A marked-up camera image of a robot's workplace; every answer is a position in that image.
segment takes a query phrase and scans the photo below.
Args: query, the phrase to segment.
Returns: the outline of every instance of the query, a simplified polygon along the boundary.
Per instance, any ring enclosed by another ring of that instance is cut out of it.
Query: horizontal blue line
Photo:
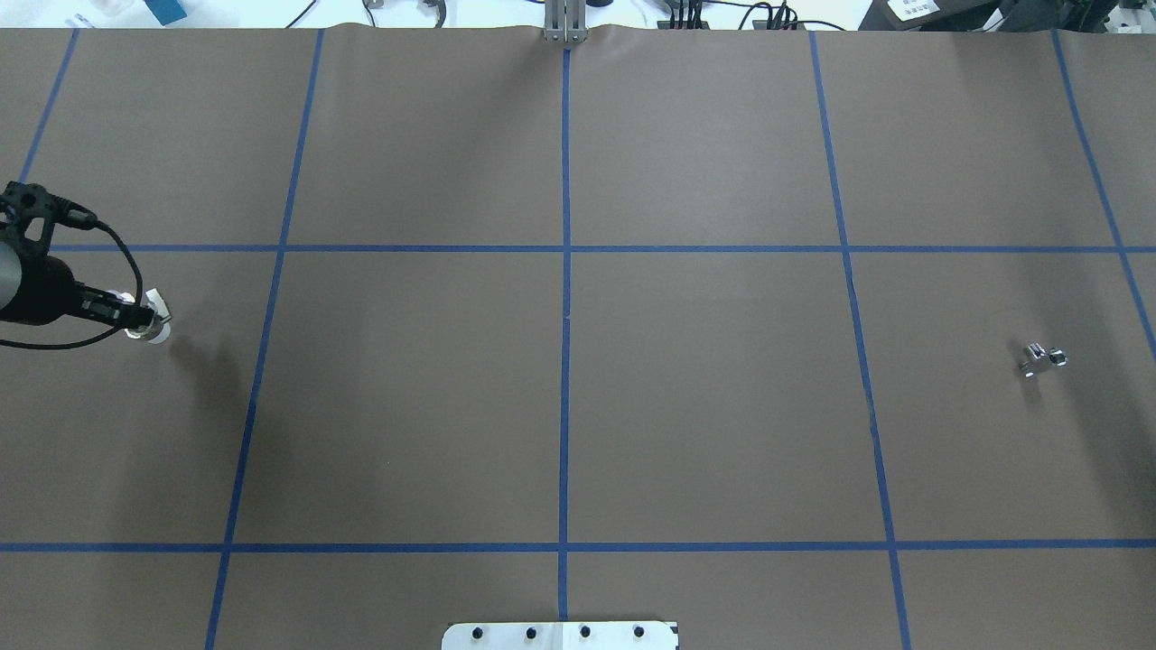
[[[556,542],[492,544],[165,544],[165,542],[0,542],[0,553],[556,553]],[[879,541],[587,541],[565,545],[569,553],[790,553],[889,551]],[[898,551],[1016,551],[1046,548],[1156,548],[1156,539],[944,539],[896,541]]]
[[[1014,551],[1032,548],[1156,548],[1156,539],[965,539],[896,541],[899,551]]]
[[[276,244],[134,244],[134,252],[276,252]],[[57,252],[117,252],[112,244],[59,244]],[[838,253],[838,245],[607,245],[571,246],[573,253]],[[850,245],[853,253],[1156,253],[1156,246],[922,246]],[[564,253],[553,245],[289,244],[287,252],[311,253]]]
[[[570,553],[775,553],[888,551],[885,541],[590,541],[570,542]]]

